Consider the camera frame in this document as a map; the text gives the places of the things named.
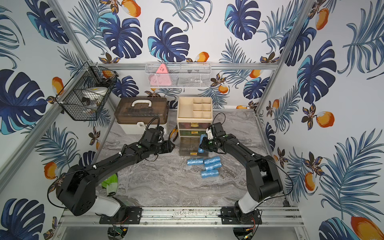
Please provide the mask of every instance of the blue plastic roll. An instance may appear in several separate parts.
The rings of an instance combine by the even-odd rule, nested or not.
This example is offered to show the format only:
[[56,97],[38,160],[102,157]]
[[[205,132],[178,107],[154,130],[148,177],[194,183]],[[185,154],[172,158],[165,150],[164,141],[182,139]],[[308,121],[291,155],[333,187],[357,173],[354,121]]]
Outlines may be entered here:
[[205,165],[212,164],[215,162],[220,162],[220,156],[216,156],[216,157],[208,158],[208,159],[204,160]]
[[192,165],[202,165],[204,163],[204,158],[197,158],[197,159],[189,159],[187,161],[188,166]]
[[214,162],[212,164],[208,164],[205,166],[205,169],[207,171],[211,171],[211,170],[214,170],[214,169],[218,169],[220,168],[222,165],[221,165],[221,162]]
[[207,177],[217,177],[218,176],[218,170],[214,169],[212,171],[201,171],[201,177],[207,178]]
[[201,134],[201,135],[200,135],[199,149],[197,150],[199,153],[204,152],[204,149],[201,149],[201,148],[200,148],[200,144],[201,144],[201,142],[203,141],[203,137],[207,137],[207,135],[206,135],[206,134]]

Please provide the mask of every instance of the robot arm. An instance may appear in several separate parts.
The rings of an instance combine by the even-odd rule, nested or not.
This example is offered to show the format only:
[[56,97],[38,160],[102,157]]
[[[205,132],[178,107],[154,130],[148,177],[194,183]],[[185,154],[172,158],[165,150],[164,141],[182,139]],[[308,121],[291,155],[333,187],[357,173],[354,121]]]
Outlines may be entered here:
[[262,201],[283,190],[283,184],[271,156],[264,157],[254,153],[234,135],[226,134],[220,122],[211,125],[206,132],[208,137],[203,138],[201,149],[221,154],[228,153],[246,169],[248,192],[235,204],[241,210],[238,220],[246,217],[243,215],[252,212]]
[[[96,164],[80,167],[72,166],[68,173],[58,179],[57,198],[75,215],[95,212],[110,217],[110,222],[117,223],[126,217],[126,206],[118,199],[96,196],[95,189],[103,180],[119,170],[136,164],[151,154],[158,155],[172,152],[175,145],[164,141],[163,128],[147,129],[143,137],[130,145],[124,145],[121,152]],[[263,157],[241,144],[232,134],[226,134],[221,123],[215,123],[207,129],[208,138],[204,138],[200,148],[217,153],[229,153],[245,168],[247,189],[245,196],[235,204],[237,219],[243,222],[249,214],[266,198],[283,189],[281,179],[270,156]]]

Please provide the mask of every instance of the black wire basket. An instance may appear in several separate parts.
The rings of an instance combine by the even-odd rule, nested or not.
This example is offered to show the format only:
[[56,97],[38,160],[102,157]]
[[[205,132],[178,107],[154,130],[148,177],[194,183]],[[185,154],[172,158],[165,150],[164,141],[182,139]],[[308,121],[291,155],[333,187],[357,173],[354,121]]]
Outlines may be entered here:
[[116,84],[118,74],[105,67],[89,66],[87,63],[81,69],[86,71],[71,92],[64,99],[58,100],[58,103],[75,121],[96,121]]

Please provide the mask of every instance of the black mounting plate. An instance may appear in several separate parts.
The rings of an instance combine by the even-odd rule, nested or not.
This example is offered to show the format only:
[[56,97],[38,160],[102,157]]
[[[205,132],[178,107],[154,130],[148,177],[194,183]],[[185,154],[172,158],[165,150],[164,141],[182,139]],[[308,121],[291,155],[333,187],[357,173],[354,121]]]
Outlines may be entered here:
[[[221,224],[223,225],[229,225],[229,224],[233,224],[233,225],[253,225],[253,221],[251,218],[248,219],[248,221],[246,223],[240,223],[236,220],[236,215],[235,215],[235,211],[234,211],[234,207],[222,207],[221,208],[221,216],[226,216],[226,218],[221,218]],[[258,209],[256,209],[253,214],[252,214],[252,217],[254,218],[255,222],[256,222],[256,225],[257,224],[262,224],[262,220],[261,220],[261,217],[260,216],[260,211]]]
[[[125,210],[125,216],[127,216],[127,220],[121,223],[124,224],[140,224],[142,208],[141,207],[127,207]],[[111,218],[108,216],[101,216],[99,224],[116,224],[115,222],[111,222]]]

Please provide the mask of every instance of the wire basket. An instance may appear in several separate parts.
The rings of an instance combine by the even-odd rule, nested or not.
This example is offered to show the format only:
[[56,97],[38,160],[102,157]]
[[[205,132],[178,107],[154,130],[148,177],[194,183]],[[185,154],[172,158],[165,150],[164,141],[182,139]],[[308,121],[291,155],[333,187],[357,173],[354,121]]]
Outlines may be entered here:
[[161,64],[145,66],[150,88],[208,88],[211,84],[211,63],[164,63],[168,73],[156,73]]
[[59,104],[75,121],[96,121],[116,84],[118,74],[101,66],[88,65],[86,68],[83,65],[82,69],[86,71]]

